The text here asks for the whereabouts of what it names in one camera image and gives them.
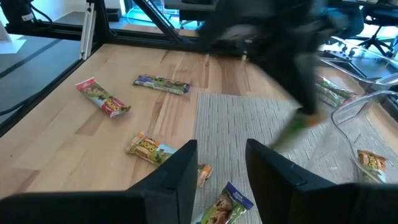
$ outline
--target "motion-blurred robot arm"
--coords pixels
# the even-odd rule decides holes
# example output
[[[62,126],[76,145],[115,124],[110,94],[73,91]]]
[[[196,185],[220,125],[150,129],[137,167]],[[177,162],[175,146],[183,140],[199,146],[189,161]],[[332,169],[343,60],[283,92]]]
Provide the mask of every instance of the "motion-blurred robot arm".
[[[305,128],[319,124],[315,89],[316,51],[343,29],[344,18],[321,15],[321,0],[219,0],[198,31],[204,47],[217,41],[244,42],[248,59],[302,105],[270,145],[281,151]]]

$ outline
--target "red wrapper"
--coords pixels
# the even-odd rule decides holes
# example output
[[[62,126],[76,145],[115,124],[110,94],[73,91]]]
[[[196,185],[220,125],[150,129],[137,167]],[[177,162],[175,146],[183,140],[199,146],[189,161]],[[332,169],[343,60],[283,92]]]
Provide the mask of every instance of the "red wrapper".
[[[95,81],[95,78],[89,78],[86,81],[77,83],[76,87],[87,98],[105,111],[110,118],[114,118],[130,110],[130,106],[126,106],[114,98]]]

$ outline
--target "grey woven mat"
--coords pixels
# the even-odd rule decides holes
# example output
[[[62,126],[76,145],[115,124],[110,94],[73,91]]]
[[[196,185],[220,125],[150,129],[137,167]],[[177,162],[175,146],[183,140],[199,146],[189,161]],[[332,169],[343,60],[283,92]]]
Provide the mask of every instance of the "grey woven mat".
[[[193,217],[213,204],[228,181],[254,202],[244,157],[246,140],[253,138],[269,144],[296,107],[289,101],[200,93],[195,139],[199,161],[210,164],[213,174],[204,187],[197,190]],[[324,129],[325,124],[308,130],[306,137],[283,156],[305,167]],[[367,134],[375,132],[373,127],[366,130]],[[375,136],[372,141],[386,145],[380,136]],[[236,223],[261,223],[257,207]]]

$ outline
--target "wooden tabletop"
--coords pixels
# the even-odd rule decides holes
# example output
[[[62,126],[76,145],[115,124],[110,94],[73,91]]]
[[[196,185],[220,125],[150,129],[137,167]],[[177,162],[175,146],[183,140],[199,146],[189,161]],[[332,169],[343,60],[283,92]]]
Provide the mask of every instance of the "wooden tabletop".
[[[320,70],[345,76],[333,68]],[[178,96],[132,86],[132,81],[142,74],[173,78],[190,83],[192,88],[186,95]],[[76,83],[90,77],[95,77],[105,90],[131,105],[131,111],[109,119],[75,88]],[[103,45],[0,138],[0,198],[26,191],[130,187],[155,167],[136,156],[126,155],[126,144],[140,131],[146,131],[178,149],[193,137],[201,91],[288,99],[272,80],[247,62],[187,52]],[[378,128],[387,133],[390,145],[397,142],[394,130],[389,131],[383,125]]]

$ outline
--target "office chair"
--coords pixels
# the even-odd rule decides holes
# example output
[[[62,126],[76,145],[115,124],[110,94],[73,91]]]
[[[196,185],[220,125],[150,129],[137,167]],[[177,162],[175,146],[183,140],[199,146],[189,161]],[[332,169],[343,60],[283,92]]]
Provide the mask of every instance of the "office chair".
[[[376,33],[368,40],[360,43],[359,46],[363,46],[368,49],[370,46],[374,45],[383,56],[391,57],[393,48],[387,45],[383,41],[377,39],[377,34],[382,27],[385,26],[397,26],[398,25],[398,10],[387,10],[387,9],[364,9],[364,17],[370,16],[371,20],[365,19],[365,23],[369,25],[379,26]]]

